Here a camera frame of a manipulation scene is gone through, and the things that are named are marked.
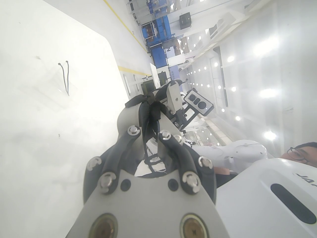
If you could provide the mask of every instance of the person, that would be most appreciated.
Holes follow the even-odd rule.
[[[295,148],[290,147],[280,158],[317,167],[317,143],[310,142],[300,144]],[[236,176],[235,174],[230,174],[230,170],[227,168],[215,167],[215,173],[217,187],[224,185]]]

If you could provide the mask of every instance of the black zip tie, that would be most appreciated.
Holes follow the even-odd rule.
[[[68,75],[69,75],[69,64],[68,64],[68,61],[66,61],[67,63],[67,87],[66,87],[66,82],[65,82],[65,73],[64,73],[64,68],[62,67],[62,65],[60,64],[60,62],[58,63],[58,65],[61,67],[61,69],[63,70],[63,78],[64,78],[64,85],[65,85],[65,90],[69,96],[69,83],[68,83]]]

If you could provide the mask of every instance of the eyeglasses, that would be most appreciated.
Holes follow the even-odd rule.
[[[291,147],[287,150],[287,154],[293,159],[293,160],[296,160],[296,161],[299,161],[299,162],[302,162],[302,163],[305,163],[307,165],[310,165],[310,166],[313,166],[313,167],[317,167],[316,164],[313,164],[312,162],[308,161],[304,155],[297,149]]]

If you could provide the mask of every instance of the black slot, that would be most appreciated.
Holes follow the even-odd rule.
[[[316,223],[316,216],[303,205],[294,195],[292,195],[284,186],[274,183],[271,185],[271,191],[284,203],[294,215],[304,223]]]

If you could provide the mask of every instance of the black hair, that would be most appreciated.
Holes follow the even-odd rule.
[[[295,147],[296,148],[302,148],[302,147],[314,147],[317,149],[317,143],[316,142],[310,142],[310,143],[305,143],[305,144],[300,144],[300,145],[297,145]]]

